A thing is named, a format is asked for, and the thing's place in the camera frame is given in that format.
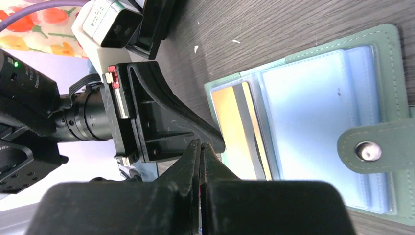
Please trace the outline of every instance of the white plastic mount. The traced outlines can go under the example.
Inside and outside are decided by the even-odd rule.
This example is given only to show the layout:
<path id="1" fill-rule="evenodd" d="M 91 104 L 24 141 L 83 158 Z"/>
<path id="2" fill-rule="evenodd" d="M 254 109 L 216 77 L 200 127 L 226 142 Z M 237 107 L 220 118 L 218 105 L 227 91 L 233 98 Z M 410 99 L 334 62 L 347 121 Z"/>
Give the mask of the white plastic mount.
<path id="1" fill-rule="evenodd" d="M 98 74 L 103 75 L 108 72 L 108 66 L 119 63 L 130 63 L 132 60 L 127 49 L 102 48 L 82 29 L 82 25 L 94 3 L 94 0 L 89 1 L 82 7 L 78 17 L 72 25 L 72 32 L 84 49 L 86 55 L 91 60 Z"/>

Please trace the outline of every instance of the black plastic bracket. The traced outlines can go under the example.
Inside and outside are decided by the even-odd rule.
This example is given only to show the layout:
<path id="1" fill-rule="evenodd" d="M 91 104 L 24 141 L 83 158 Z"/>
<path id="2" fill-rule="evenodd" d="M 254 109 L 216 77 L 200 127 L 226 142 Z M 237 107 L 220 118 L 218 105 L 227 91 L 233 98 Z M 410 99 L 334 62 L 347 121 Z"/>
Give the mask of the black plastic bracket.
<path id="1" fill-rule="evenodd" d="M 176 0 L 145 1 L 141 27 L 126 48 L 139 56 L 154 60 L 161 41 L 166 39 L 175 2 Z"/>
<path id="2" fill-rule="evenodd" d="M 142 161 L 177 159 L 193 139 L 211 143 L 217 153 L 225 150 L 221 133 L 173 94 L 157 62 L 118 64 L 116 71 L 123 98 L 133 105 L 128 123 L 132 130 L 121 128 L 118 136 L 133 132 L 135 141 L 125 139 L 137 144 Z"/>

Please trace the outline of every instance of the floral fabric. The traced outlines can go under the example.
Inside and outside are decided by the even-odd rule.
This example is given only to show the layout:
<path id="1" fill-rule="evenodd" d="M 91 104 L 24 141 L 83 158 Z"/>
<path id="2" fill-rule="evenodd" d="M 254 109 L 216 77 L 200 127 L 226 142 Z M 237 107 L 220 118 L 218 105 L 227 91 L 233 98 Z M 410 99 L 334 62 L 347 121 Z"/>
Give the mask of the floral fabric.
<path id="1" fill-rule="evenodd" d="M 45 0 L 0 0 L 0 19 Z M 0 47 L 86 58 L 71 26 L 80 7 L 59 7 L 23 17 L 0 32 Z"/>

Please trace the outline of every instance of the black cable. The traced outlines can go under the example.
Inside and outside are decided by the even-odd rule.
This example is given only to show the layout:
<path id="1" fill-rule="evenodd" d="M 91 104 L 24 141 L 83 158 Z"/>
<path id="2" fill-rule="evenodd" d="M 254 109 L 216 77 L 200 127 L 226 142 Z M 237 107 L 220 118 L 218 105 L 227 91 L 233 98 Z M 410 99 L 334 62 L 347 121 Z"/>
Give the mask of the black cable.
<path id="1" fill-rule="evenodd" d="M 61 108 L 63 109 L 70 109 L 73 105 L 73 102 L 75 101 L 75 93 L 81 89 L 82 87 L 91 84 L 91 83 L 97 83 L 101 82 L 101 77 L 97 73 L 92 73 L 89 75 L 86 75 L 81 80 L 74 83 L 71 87 L 69 87 L 69 100 L 70 103 L 64 103 L 61 104 Z"/>

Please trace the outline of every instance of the wood grain surface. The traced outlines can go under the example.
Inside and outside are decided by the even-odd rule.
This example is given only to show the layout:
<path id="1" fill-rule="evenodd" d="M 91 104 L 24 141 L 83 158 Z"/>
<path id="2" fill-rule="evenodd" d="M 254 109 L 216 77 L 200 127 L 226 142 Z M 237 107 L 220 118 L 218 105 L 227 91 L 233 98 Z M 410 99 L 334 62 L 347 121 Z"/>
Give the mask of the wood grain surface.
<path id="1" fill-rule="evenodd" d="M 415 0 L 177 1 L 157 61 L 174 94 L 210 124 L 205 83 L 385 23 L 400 29 L 408 99 L 415 104 Z M 415 234 L 412 227 L 350 214 L 361 235 Z"/>

